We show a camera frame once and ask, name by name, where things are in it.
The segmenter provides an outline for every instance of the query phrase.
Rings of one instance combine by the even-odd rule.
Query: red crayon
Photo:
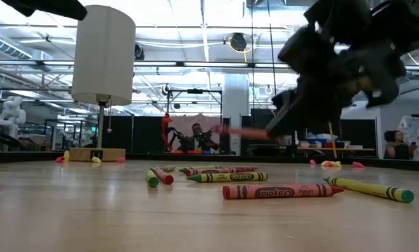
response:
[[[188,169],[186,171],[187,176],[192,176],[196,174],[204,173],[240,173],[240,172],[253,172],[256,171],[258,167],[226,167],[220,169]]]
[[[155,172],[155,175],[166,185],[174,183],[174,177],[171,174],[168,174],[166,171],[163,171],[158,167],[152,168],[151,170]]]
[[[222,194],[227,200],[262,199],[271,197],[329,197],[343,188],[328,184],[312,185],[225,185]]]

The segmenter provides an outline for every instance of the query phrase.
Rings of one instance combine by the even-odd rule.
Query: pillar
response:
[[[247,74],[226,74],[223,89],[222,116],[231,119],[233,129],[241,128],[241,116],[249,115],[249,79]],[[240,135],[230,135],[231,151],[240,155]]]

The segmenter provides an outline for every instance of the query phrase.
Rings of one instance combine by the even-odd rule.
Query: person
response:
[[[199,123],[194,123],[191,127],[193,130],[193,136],[179,136],[182,139],[180,150],[191,151],[191,150],[206,150],[214,149],[218,150],[219,145],[211,140],[211,135],[203,133],[202,126]]]
[[[386,131],[384,139],[387,141],[384,158],[410,160],[416,150],[416,143],[408,146],[404,143],[404,134],[398,130]]]

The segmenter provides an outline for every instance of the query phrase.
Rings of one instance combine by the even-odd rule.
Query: pink object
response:
[[[55,162],[64,162],[64,157],[57,157]]]
[[[352,166],[356,167],[356,168],[365,168],[365,166],[359,162],[353,162]]]

